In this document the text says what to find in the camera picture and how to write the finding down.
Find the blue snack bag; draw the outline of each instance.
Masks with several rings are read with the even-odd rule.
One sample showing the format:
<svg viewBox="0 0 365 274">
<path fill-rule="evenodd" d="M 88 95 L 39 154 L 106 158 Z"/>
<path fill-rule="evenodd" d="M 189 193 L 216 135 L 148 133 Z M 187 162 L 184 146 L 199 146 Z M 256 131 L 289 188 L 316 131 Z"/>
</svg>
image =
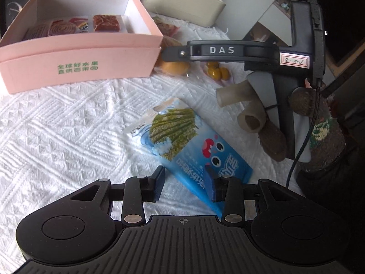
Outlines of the blue snack bag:
<svg viewBox="0 0 365 274">
<path fill-rule="evenodd" d="M 243 183 L 251 177 L 252 168 L 246 161 L 180 99 L 169 99 L 153 108 L 124 132 L 158 156 L 219 217 L 224 204 L 212 203 L 205 191 L 205 165 L 210 165 L 219 177 L 234 176 Z"/>
</svg>

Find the cartoon character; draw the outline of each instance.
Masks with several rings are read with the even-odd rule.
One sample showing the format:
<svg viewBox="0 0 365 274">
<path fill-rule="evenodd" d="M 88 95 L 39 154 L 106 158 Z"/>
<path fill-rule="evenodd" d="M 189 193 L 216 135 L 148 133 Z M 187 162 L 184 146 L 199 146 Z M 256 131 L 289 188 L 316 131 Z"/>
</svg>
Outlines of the cartoon character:
<svg viewBox="0 0 365 274">
<path fill-rule="evenodd" d="M 222 160 L 218 156 L 218 152 L 224 152 L 224 145 L 222 142 L 214 142 L 213 139 L 206 139 L 201 148 L 203 156 L 210 158 L 208 165 L 212 164 L 214 167 L 219 168 L 222 165 Z"/>
</svg>

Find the beige container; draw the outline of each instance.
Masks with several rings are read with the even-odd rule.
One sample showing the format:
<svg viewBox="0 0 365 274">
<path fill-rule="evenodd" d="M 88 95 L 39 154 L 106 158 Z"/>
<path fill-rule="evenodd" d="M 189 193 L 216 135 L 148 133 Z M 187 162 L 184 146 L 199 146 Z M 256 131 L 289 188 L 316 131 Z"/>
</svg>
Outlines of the beige container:
<svg viewBox="0 0 365 274">
<path fill-rule="evenodd" d="M 211 26 L 226 6 L 222 0 L 141 0 L 151 12 L 189 21 L 200 26 Z"/>
</svg>

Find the seaweed snack package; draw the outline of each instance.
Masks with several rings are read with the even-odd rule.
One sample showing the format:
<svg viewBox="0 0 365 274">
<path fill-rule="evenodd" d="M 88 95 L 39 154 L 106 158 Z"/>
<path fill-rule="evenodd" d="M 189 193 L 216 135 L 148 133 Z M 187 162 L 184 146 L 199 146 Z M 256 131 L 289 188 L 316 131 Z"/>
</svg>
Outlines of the seaweed snack package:
<svg viewBox="0 0 365 274">
<path fill-rule="evenodd" d="M 68 35 L 89 32 L 89 17 L 67 17 L 53 20 L 48 35 Z"/>
<path fill-rule="evenodd" d="M 124 132 L 158 156 L 161 163 L 200 200 L 221 217 L 224 203 L 212 203 L 203 174 L 210 165 L 220 176 L 235 176 L 247 183 L 252 168 L 180 99 L 151 109 Z"/>
<path fill-rule="evenodd" d="M 97 14 L 92 18 L 94 32 L 127 33 L 121 15 Z"/>
</svg>

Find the metal screw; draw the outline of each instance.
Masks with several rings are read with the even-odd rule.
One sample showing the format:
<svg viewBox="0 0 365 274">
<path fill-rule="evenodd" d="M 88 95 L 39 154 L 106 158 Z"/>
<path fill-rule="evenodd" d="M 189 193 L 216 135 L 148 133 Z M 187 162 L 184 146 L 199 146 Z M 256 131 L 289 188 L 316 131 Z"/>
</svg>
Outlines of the metal screw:
<svg viewBox="0 0 365 274">
<path fill-rule="evenodd" d="M 124 218 L 124 221 L 129 224 L 136 224 L 142 220 L 142 217 L 138 214 L 129 214 Z"/>
<path fill-rule="evenodd" d="M 242 216 L 238 214 L 228 214 L 225 218 L 225 221 L 230 222 L 232 224 L 236 224 L 242 221 Z"/>
</svg>

